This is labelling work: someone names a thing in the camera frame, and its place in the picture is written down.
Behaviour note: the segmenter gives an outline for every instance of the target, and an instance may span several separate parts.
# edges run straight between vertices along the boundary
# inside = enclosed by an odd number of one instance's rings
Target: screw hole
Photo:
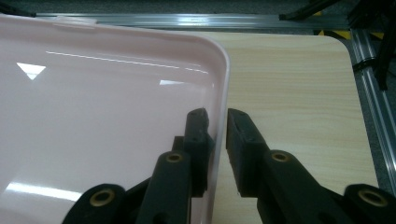
[[[385,207],[388,205],[388,201],[379,193],[369,190],[369,189],[361,189],[358,192],[359,197],[365,202],[376,206],[376,207]]]
[[[321,221],[321,223],[324,224],[335,224],[337,223],[337,220],[330,214],[320,212],[318,214],[318,219]]]
[[[272,158],[276,161],[288,161],[289,160],[289,156],[287,156],[286,154],[281,153],[281,152],[273,153]]]
[[[153,224],[168,224],[169,216],[166,213],[159,213],[152,219]]]
[[[91,196],[90,204],[94,207],[101,207],[111,203],[115,196],[116,195],[112,189],[102,189]]]
[[[179,162],[179,161],[183,160],[183,157],[180,154],[174,153],[174,154],[168,155],[166,157],[166,160],[169,162]]]

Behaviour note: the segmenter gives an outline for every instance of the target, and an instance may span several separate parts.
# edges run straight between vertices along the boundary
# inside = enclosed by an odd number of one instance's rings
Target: metal rail
[[[375,50],[367,31],[351,30],[352,44],[357,62],[375,56]],[[381,91],[371,67],[363,69],[362,81],[373,116],[379,144],[387,165],[393,194],[396,195],[396,125],[389,107],[388,93]]]
[[[280,21],[277,15],[250,14],[78,14],[37,13],[38,18],[58,16],[95,19],[99,24],[177,29],[337,29],[347,30],[347,18],[313,16],[304,21]]]

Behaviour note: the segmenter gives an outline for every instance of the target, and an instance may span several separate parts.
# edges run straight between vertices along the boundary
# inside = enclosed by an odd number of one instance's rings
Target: black plastic part
[[[247,113],[228,109],[226,148],[241,196],[258,197],[259,163],[269,147]]]
[[[10,5],[4,4],[0,2],[0,12],[13,16],[24,16],[24,17],[35,17],[34,12],[28,12],[24,10],[20,10],[16,7],[12,7]]]
[[[262,223],[265,224],[284,224],[285,216],[276,202],[274,195],[261,178],[259,196],[257,199],[257,210],[259,211]]]
[[[184,137],[175,136],[174,144],[172,145],[172,151],[182,151],[184,148]]]
[[[362,60],[359,63],[353,64],[352,69],[353,69],[353,72],[356,73],[366,67],[375,66],[375,65],[376,65],[376,58],[367,58],[367,59]]]
[[[191,212],[191,157],[163,153],[157,161],[136,224],[186,224]]]
[[[125,190],[118,185],[102,184],[86,191],[70,209],[63,224],[123,223]]]
[[[315,13],[323,10],[326,7],[329,7],[340,0],[317,0],[311,2],[309,5],[306,7],[302,7],[298,9],[297,11],[288,13],[288,14],[280,14],[279,19],[281,21],[300,21],[304,20]]]
[[[150,179],[151,178],[126,191],[125,206],[122,208],[124,209],[123,212],[127,214],[125,223],[134,224],[136,222],[140,205],[142,204],[145,197]]]
[[[350,185],[346,188],[343,201],[356,223],[396,222],[396,199],[381,189],[364,184]]]
[[[384,33],[384,38],[379,46],[377,53],[377,64],[375,67],[375,78],[378,82],[379,89],[386,91],[387,86],[387,74],[389,70],[389,64],[393,56],[393,52],[396,49],[396,6],[391,9],[391,15],[389,18],[388,29]]]
[[[207,169],[213,140],[207,133],[209,119],[204,108],[187,115],[183,148],[191,155],[192,197],[202,197],[207,189]]]
[[[291,154],[267,151],[262,174],[287,223],[353,223]]]
[[[347,15],[349,27],[353,29],[368,28],[383,13],[393,0],[360,0]]]

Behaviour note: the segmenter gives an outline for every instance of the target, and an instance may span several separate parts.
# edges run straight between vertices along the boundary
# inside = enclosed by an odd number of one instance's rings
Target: pink plastic tray
[[[216,141],[192,223],[210,223],[229,60],[197,35],[0,16],[0,217],[61,223],[81,192],[126,189],[204,107]]]

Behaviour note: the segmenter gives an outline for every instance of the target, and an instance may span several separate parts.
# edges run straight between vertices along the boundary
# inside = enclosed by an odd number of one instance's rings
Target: wooden table
[[[326,36],[205,33],[231,58],[228,108],[247,112],[271,149],[292,153],[325,188],[377,186],[346,47]],[[262,223],[220,154],[214,224]]]

